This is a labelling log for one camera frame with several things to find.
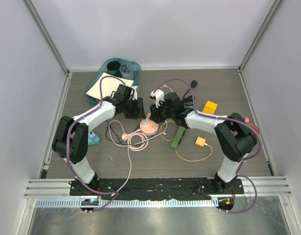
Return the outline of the round pink power socket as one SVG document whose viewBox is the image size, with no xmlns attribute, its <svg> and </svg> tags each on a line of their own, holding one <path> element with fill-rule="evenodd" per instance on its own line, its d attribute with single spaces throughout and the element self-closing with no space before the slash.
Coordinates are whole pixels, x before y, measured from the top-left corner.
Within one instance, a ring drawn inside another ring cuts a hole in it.
<svg viewBox="0 0 301 235">
<path fill-rule="evenodd" d="M 141 132 L 146 136 L 153 136 L 157 133 L 159 125 L 152 120 L 143 119 L 139 124 Z"/>
</svg>

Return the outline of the green power strip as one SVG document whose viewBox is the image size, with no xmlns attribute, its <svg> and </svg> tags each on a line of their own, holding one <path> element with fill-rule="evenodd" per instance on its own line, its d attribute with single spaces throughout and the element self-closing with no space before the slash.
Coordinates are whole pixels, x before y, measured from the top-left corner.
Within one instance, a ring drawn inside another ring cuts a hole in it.
<svg viewBox="0 0 301 235">
<path fill-rule="evenodd" d="M 182 141 L 182 138 L 183 138 L 184 134 L 185 134 L 185 128 L 184 127 L 179 127 L 179 129 L 178 129 L 178 131 L 177 131 L 177 133 L 176 133 L 176 135 L 175 135 L 175 137 L 174 137 L 174 139 L 171 143 L 171 146 L 170 146 L 171 149 L 177 150 L 179 144 Z"/>
</svg>

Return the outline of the yellow cube socket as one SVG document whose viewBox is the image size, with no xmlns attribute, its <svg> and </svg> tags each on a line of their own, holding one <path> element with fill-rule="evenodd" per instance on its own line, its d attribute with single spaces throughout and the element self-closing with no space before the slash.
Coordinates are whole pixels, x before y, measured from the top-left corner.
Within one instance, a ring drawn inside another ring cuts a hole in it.
<svg viewBox="0 0 301 235">
<path fill-rule="evenodd" d="M 202 112 L 206 114 L 211 114 L 213 115 L 217 109 L 218 104 L 212 102 L 212 101 L 207 101 Z"/>
</svg>

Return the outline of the yellow charger plug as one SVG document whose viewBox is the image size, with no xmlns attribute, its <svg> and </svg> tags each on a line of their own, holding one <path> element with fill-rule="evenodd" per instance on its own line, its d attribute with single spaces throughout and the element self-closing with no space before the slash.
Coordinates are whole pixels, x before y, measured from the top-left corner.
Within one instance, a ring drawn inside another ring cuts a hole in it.
<svg viewBox="0 0 301 235">
<path fill-rule="evenodd" d="M 195 145 L 199 146 L 199 147 L 204 147 L 204 146 L 207 146 L 208 144 L 206 143 L 206 139 L 204 139 L 202 137 L 197 137 L 197 139 L 195 141 Z"/>
</svg>

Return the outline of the teal triangular power socket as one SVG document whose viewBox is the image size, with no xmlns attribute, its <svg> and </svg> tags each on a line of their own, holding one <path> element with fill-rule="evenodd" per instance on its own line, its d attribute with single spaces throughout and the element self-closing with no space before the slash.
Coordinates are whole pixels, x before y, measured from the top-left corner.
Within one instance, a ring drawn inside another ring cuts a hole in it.
<svg viewBox="0 0 301 235">
<path fill-rule="evenodd" d="M 93 131 L 90 131 L 88 134 L 88 146 L 97 145 L 100 143 L 100 138 Z"/>
</svg>

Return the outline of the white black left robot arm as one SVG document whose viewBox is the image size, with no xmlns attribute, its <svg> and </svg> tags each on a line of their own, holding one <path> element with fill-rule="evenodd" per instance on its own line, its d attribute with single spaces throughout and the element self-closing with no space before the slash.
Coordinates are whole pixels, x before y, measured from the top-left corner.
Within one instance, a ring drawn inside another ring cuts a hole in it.
<svg viewBox="0 0 301 235">
<path fill-rule="evenodd" d="M 89 132 L 118 114 L 128 119 L 146 118 L 143 98 L 135 88 L 120 84 L 90 110 L 74 117 L 63 116 L 58 123 L 52 150 L 66 161 L 87 195 L 95 194 L 99 187 L 98 176 L 86 158 Z"/>
</svg>

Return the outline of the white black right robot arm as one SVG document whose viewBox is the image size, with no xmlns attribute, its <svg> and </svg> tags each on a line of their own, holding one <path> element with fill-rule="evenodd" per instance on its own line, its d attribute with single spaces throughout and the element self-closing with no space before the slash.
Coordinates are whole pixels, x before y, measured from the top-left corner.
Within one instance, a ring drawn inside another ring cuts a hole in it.
<svg viewBox="0 0 301 235">
<path fill-rule="evenodd" d="M 235 182 L 242 162 L 258 143 L 258 133 L 238 113 L 229 116 L 208 115 L 193 108 L 186 108 L 179 96 L 152 91 L 150 120 L 161 123 L 167 119 L 185 129 L 198 129 L 214 134 L 224 153 L 222 165 L 214 176 L 214 186 L 219 193 L 226 193 Z"/>
</svg>

